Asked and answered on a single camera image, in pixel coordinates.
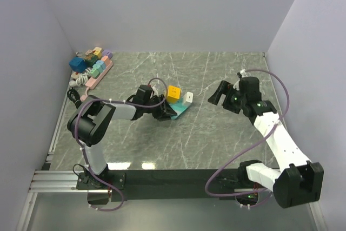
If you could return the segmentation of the yellow cube socket adapter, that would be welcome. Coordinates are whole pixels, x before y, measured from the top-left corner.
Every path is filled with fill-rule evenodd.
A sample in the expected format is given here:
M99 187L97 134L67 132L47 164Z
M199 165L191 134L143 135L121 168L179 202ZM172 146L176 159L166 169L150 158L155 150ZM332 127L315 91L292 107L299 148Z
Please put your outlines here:
M181 96L181 89L179 87L169 85L167 92L167 101L170 104L176 104Z

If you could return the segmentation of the teal power strip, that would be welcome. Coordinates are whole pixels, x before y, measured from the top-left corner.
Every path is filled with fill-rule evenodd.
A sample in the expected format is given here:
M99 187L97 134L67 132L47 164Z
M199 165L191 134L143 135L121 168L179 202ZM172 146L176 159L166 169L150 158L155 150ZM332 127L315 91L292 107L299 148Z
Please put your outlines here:
M183 98L180 98L175 104L170 104L171 108L177 114L175 116L172 116L171 119L175 120L180 117L191 105L192 102L185 101Z

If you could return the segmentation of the white plug adapter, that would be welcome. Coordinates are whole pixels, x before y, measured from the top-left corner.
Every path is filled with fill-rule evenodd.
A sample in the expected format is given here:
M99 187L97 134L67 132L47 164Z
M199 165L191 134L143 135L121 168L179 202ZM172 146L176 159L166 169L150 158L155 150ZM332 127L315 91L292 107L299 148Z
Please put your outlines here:
M186 107L189 107L193 103L193 97L194 97L193 93L187 91L185 95L183 96L182 104Z

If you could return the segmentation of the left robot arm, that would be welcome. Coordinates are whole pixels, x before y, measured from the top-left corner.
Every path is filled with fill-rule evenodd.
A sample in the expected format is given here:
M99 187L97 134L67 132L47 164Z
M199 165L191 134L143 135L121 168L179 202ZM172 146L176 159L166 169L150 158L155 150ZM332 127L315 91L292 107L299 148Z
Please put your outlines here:
M131 95L125 101L103 100L94 95L85 99L68 122L68 130L76 139L89 172L89 182L101 189L107 185L108 165L100 145L112 120L135 121L144 114L151 114L158 121L170 120L177 112L165 100L164 95L140 97Z

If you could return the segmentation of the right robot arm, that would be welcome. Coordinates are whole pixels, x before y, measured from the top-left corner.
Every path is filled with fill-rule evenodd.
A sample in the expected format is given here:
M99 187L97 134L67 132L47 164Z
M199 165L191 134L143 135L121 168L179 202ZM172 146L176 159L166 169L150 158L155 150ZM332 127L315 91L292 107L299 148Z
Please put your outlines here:
M279 169L272 169L258 160L239 165L236 183L240 188L258 184L273 192L282 208L318 201L321 196L324 169L310 159L293 141L270 101L262 99L256 77L241 78L236 85L221 81L208 102L235 114L243 113L261 133L271 149Z

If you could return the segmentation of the salmon pink plug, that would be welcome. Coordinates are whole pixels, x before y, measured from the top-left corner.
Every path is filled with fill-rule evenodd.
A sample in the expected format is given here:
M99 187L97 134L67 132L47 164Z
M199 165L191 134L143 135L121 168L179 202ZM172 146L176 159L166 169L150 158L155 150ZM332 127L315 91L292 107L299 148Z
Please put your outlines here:
M111 62L111 60L109 59L108 56L103 56L102 59L101 59L101 61L104 62L104 64L105 64L106 66L108 66L108 65L110 64L110 62Z

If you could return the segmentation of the mint green plug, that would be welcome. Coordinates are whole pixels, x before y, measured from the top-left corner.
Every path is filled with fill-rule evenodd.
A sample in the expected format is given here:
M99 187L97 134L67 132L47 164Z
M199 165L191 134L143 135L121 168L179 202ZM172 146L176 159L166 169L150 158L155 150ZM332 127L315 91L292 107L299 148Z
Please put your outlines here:
M97 68L92 68L92 69L90 70L90 76L91 76L92 78L97 78L100 74L101 74L101 73L100 73L100 71L99 71Z

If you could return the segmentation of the light blue plug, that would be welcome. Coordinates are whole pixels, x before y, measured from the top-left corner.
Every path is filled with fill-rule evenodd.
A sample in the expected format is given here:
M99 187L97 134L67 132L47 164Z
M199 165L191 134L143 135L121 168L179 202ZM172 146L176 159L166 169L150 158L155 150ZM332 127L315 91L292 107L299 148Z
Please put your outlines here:
M98 60L94 65L93 68L97 69L98 71L104 71L106 69L106 65L103 61Z

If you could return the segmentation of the yellow white plug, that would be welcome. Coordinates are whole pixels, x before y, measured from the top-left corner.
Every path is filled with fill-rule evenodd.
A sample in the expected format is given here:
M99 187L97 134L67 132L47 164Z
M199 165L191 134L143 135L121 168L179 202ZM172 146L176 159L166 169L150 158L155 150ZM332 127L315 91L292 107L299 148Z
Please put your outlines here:
M93 50L92 50L92 53L94 55L96 55L98 58L101 58L102 57L102 52L103 52L103 49L100 48L100 47L95 47Z

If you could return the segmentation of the blue cube socket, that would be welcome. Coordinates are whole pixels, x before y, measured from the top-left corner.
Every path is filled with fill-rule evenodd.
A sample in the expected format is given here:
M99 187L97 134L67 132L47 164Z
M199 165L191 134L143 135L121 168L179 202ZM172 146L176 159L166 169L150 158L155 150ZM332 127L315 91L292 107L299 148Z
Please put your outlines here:
M81 57L74 57L70 62L69 66L74 72L83 73L88 67L84 59Z

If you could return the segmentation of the purple power strip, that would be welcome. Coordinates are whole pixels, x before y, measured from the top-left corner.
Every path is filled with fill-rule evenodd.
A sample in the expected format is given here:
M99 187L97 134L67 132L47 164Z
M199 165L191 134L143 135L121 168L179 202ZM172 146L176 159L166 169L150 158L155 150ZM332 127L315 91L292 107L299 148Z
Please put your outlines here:
M109 59L113 57L113 53L110 50L103 50L101 57L108 56Z

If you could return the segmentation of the pink power strip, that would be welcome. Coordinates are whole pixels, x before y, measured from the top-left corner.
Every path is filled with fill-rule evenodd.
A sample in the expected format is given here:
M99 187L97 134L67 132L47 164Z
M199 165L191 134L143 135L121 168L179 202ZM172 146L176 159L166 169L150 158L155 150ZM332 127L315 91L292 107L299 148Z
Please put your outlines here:
M90 77L88 79L88 81L85 84L86 86L85 94L81 96L81 101L84 101L86 99L88 95L88 91L93 90L99 84L99 82L103 79L103 77L107 74L107 72L112 68L112 66L113 66L113 62L111 60L110 64L106 66L106 69L104 71L100 71L101 74L97 78Z

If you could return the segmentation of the black mounting base bar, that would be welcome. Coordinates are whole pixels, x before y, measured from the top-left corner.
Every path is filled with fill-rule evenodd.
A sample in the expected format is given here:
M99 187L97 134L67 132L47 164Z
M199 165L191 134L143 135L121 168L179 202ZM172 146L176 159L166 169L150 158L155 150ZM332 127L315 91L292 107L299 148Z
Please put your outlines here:
M126 200L200 199L210 197L204 187L214 172L214 169L108 170L99 178L118 188ZM225 169L212 180L208 190L227 194L261 188L260 184L240 177L237 169Z

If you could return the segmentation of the aluminium rail frame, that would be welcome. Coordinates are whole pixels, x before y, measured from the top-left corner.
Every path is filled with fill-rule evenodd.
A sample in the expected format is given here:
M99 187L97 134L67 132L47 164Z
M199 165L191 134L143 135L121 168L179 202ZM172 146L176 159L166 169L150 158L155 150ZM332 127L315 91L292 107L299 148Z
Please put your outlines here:
M55 150L58 138L62 129L63 117L66 111L68 98L65 96L59 117L54 130L45 162L41 170L34 172L28 194L25 199L24 207L20 215L17 230L28 230L32 213L35 209L37 198L41 194L85 194L85 191L76 189L77 176L72 171L53 171L50 169L52 160L55 156Z

